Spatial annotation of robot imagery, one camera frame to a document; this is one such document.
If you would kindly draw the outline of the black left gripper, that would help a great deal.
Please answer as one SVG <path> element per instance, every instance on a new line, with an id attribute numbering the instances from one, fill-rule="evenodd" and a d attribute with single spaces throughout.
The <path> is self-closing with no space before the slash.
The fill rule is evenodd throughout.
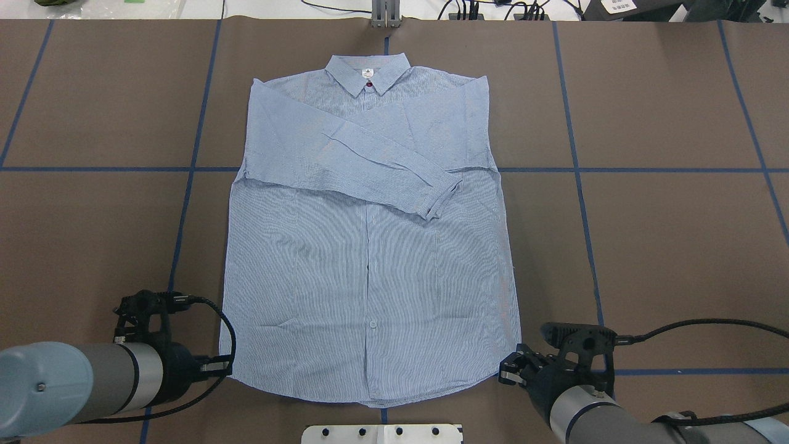
<path id="1" fill-rule="evenodd" d="M 157 404 L 177 401 L 195 382 L 207 376 L 231 376 L 234 355 L 199 356 L 195 359 L 186 346 L 170 345 L 163 357 L 163 379 L 157 393 Z"/>

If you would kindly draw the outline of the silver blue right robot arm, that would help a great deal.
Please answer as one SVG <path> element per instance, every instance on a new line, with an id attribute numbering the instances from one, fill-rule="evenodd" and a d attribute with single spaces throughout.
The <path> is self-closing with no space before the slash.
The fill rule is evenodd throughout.
<path id="1" fill-rule="evenodd" d="M 705 424 L 681 413 L 652 422 L 636 419 L 566 360 L 525 345 L 505 357 L 497 379 L 519 386 L 560 443 L 787 443 L 787 424 L 775 417 L 724 415 Z"/>

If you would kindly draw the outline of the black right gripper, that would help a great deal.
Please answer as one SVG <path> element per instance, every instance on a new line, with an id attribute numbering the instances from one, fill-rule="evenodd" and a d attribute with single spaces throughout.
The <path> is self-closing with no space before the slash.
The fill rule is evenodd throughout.
<path id="1" fill-rule="evenodd" d="M 527 388 L 529 398 L 549 424 L 550 413 L 560 395 L 574 386 L 590 385 L 611 396 L 611 373 L 594 371 L 552 354 L 543 355 L 530 347 L 518 347 L 505 358 L 505 368 L 499 368 L 498 382 Z"/>

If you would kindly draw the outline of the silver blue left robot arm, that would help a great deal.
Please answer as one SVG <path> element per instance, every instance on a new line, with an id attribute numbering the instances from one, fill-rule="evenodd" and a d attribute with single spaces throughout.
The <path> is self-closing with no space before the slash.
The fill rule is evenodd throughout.
<path id="1" fill-rule="evenodd" d="M 194 356 L 180 343 L 42 341 L 1 354 L 2 442 L 72 424 L 148 421 L 135 411 L 177 401 L 197 382 L 230 376 L 234 355 Z"/>

